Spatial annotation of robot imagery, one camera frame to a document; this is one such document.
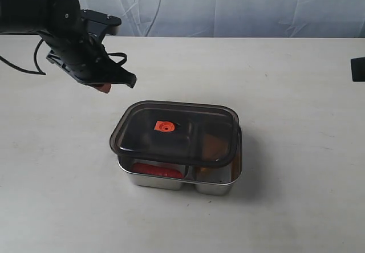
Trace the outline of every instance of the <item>red food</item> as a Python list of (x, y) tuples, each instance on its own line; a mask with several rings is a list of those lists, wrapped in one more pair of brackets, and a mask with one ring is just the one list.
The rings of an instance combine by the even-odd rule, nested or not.
[(135, 173), (171, 177), (178, 179), (182, 179), (184, 177), (182, 173), (176, 169), (167, 169), (167, 168), (162, 168), (160, 166), (152, 166), (142, 163), (135, 163), (132, 167), (132, 171)]

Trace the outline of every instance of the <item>black robotic arm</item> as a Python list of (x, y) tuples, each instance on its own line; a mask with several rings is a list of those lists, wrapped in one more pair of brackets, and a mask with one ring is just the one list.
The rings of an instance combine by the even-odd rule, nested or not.
[[(50, 47), (47, 59), (77, 82), (98, 87), (126, 84), (136, 76), (121, 67), (124, 53), (107, 54), (102, 40), (115, 35), (121, 20), (91, 10), (81, 10), (78, 0), (0, 0), (0, 34), (36, 33)], [(109, 56), (121, 56), (116, 63)]]

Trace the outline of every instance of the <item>white table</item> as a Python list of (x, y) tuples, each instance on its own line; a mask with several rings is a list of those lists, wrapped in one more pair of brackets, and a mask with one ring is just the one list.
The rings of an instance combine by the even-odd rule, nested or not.
[[(34, 69), (35, 36), (0, 37)], [(0, 64), (0, 252), (351, 252), (365, 249), (361, 39), (107, 38), (134, 89), (105, 95), (44, 58)], [(226, 197), (137, 187), (109, 136), (141, 100), (221, 104), (244, 131)]]

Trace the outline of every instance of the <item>dark plastic lid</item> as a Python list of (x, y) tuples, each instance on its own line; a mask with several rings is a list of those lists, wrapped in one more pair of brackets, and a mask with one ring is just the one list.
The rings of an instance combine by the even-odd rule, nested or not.
[(218, 168), (236, 155), (238, 128), (226, 107), (144, 101), (127, 109), (110, 146), (118, 156)]

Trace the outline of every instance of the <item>metal food container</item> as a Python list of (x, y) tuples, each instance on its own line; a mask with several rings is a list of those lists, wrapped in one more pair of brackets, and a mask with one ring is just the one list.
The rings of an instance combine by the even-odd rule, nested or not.
[(129, 107), (110, 146), (139, 186), (224, 195), (242, 173), (242, 132), (226, 107), (143, 101)]

